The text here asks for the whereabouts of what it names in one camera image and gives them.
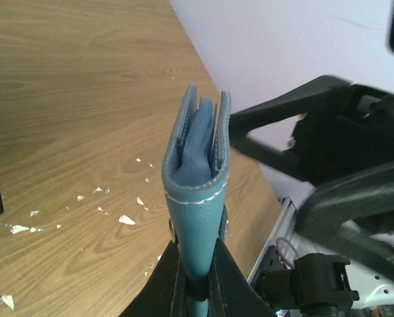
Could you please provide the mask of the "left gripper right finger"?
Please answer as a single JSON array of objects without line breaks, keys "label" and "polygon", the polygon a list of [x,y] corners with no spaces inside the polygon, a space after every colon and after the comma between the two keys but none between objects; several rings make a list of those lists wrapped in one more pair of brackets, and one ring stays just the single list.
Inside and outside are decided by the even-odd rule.
[{"label": "left gripper right finger", "polygon": [[264,317],[275,312],[247,283],[222,239],[217,239],[208,275],[209,316]]}]

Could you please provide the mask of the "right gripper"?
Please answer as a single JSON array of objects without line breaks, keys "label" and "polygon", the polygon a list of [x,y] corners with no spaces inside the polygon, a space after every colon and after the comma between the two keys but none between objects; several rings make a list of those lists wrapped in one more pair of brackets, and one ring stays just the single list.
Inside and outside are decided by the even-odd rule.
[{"label": "right gripper", "polygon": [[[295,145],[287,149],[293,128]],[[394,247],[373,238],[394,232],[394,164],[385,164],[394,161],[394,94],[322,75],[232,114],[229,141],[313,185],[371,168],[317,188],[294,230],[394,282]]]}]

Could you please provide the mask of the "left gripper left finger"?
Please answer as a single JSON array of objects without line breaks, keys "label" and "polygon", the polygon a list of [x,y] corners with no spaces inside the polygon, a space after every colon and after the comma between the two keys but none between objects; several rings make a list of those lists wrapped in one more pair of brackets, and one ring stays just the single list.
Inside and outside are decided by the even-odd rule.
[{"label": "left gripper left finger", "polygon": [[186,275],[176,244],[168,243],[144,288],[121,317],[183,317],[186,315]]}]

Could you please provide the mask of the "blue leather card holder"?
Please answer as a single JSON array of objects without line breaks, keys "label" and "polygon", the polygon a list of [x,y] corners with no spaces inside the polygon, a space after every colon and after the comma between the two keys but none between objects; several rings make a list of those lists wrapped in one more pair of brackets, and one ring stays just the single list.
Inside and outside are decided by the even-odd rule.
[{"label": "blue leather card holder", "polygon": [[187,316],[208,316],[208,274],[218,239],[225,238],[225,195],[231,151],[231,95],[220,104],[190,85],[182,99],[161,167],[171,235],[186,275]]}]

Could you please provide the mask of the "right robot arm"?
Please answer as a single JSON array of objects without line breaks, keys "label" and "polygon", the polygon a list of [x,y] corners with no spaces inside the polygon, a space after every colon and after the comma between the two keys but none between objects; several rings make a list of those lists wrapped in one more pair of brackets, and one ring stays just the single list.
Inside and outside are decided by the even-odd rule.
[{"label": "right robot arm", "polygon": [[233,114],[229,137],[240,153],[314,187],[294,232],[327,249],[262,274],[259,295],[335,315],[377,281],[391,304],[394,246],[375,236],[394,232],[394,94],[323,75]]}]

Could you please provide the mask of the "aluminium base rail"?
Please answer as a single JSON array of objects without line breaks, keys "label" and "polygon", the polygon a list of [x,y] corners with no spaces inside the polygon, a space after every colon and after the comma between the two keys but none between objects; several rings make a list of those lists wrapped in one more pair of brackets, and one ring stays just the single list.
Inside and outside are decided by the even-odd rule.
[{"label": "aluminium base rail", "polygon": [[296,206],[294,205],[292,199],[290,197],[286,197],[280,200],[280,205],[282,206],[282,210],[278,220],[276,221],[267,241],[265,242],[258,258],[250,272],[249,277],[247,278],[247,282],[253,286],[256,283],[256,279],[258,274],[262,269],[262,261],[265,255],[268,253],[268,249],[273,247],[274,256],[278,258],[279,263],[285,269],[292,269],[293,266],[289,266],[285,259],[285,251],[280,251],[280,255],[277,254],[277,245],[279,242],[277,240],[279,238],[283,238],[287,240],[287,244],[292,244],[293,247],[297,246],[296,242],[292,242],[293,232],[292,232],[292,218],[294,213],[296,212]]}]

